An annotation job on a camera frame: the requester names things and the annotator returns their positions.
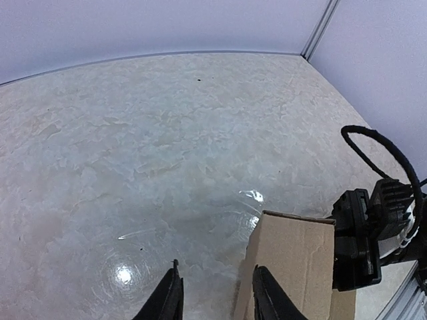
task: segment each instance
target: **black cord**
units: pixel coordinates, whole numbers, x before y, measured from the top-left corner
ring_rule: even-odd
[[[373,162],[359,149],[359,147],[350,139],[349,133],[357,133],[359,135],[364,135],[369,137],[382,146],[384,146],[388,152],[395,158],[395,160],[402,166],[403,170],[405,170],[406,175],[408,176],[409,182],[412,187],[412,192],[415,198],[415,208],[414,208],[414,216],[415,222],[412,226],[411,230],[407,234],[407,238],[411,238],[418,227],[421,224],[422,220],[422,206],[423,206],[423,197],[421,192],[422,184],[427,183],[427,179],[423,180],[420,183],[414,168],[410,164],[409,160],[405,157],[405,155],[385,136],[381,135],[376,130],[371,130],[365,127],[361,127],[359,125],[346,125],[341,129],[341,135],[346,141],[346,143],[366,162],[366,164],[374,170],[377,174],[379,174],[383,178],[390,178],[385,172],[380,170]]]

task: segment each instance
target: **cardboard box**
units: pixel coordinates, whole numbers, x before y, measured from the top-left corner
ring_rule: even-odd
[[[252,273],[265,265],[309,320],[353,320],[356,292],[332,293],[334,220],[264,211],[251,234],[234,320],[254,320]]]

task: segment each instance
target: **glossy surface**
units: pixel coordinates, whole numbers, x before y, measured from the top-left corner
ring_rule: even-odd
[[[263,208],[327,216],[378,178],[340,137],[363,120],[300,57],[70,69],[0,87],[0,122],[2,319],[131,319],[173,259],[185,318],[230,319]]]

